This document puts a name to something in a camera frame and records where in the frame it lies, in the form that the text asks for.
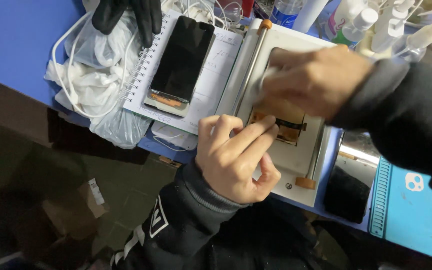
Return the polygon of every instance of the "jacket cuff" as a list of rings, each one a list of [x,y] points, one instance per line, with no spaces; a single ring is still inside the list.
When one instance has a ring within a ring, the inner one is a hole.
[[[201,205],[220,213],[232,213],[249,206],[249,204],[235,203],[216,193],[204,179],[194,158],[180,170],[189,193]]]
[[[376,62],[366,82],[355,91],[328,124],[345,129],[367,128],[364,120],[394,92],[409,69],[409,64],[396,64],[391,59]]]

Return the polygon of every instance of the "black sleeve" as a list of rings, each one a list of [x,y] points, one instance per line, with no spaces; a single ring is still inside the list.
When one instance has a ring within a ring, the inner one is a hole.
[[[381,155],[396,166],[430,175],[432,188],[432,67],[377,62],[329,124],[367,129]]]
[[[159,192],[149,217],[129,235],[111,269],[181,269],[238,209],[204,180],[195,161]]]

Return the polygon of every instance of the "black jacket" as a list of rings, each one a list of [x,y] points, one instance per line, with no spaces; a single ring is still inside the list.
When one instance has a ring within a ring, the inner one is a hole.
[[[385,158],[431,175],[432,188],[431,67],[377,62],[329,124],[367,129]],[[149,218],[113,256],[112,269],[327,269],[302,248],[313,240],[291,230],[297,224],[277,220],[275,211],[284,207],[271,203],[244,208],[219,196],[193,161],[161,189]]]

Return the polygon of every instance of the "person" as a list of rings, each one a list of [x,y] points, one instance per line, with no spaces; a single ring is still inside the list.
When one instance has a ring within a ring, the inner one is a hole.
[[[274,49],[269,63],[281,71],[264,79],[266,95],[328,125],[366,129],[382,156],[430,175],[432,188],[431,67],[389,59],[372,64],[345,46]],[[281,177],[266,152],[277,132],[273,116],[245,128],[234,116],[201,119],[197,156],[161,189],[112,268],[329,269],[302,248],[307,237],[274,214],[279,207],[264,204]],[[258,164],[262,175],[255,180]]]

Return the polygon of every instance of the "spiral notebook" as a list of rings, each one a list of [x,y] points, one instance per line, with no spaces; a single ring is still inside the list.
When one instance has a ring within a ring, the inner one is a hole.
[[[154,37],[151,48],[144,48],[140,53],[140,59],[131,75],[133,81],[128,82],[125,89],[126,101],[123,107],[165,125],[198,135],[198,121],[216,113],[243,37],[222,28],[215,28],[216,39],[196,83],[196,90],[189,102],[188,114],[184,118],[174,117],[164,111],[146,106],[143,100],[158,70],[159,61],[171,32],[181,15],[172,9],[163,13],[161,33]]]

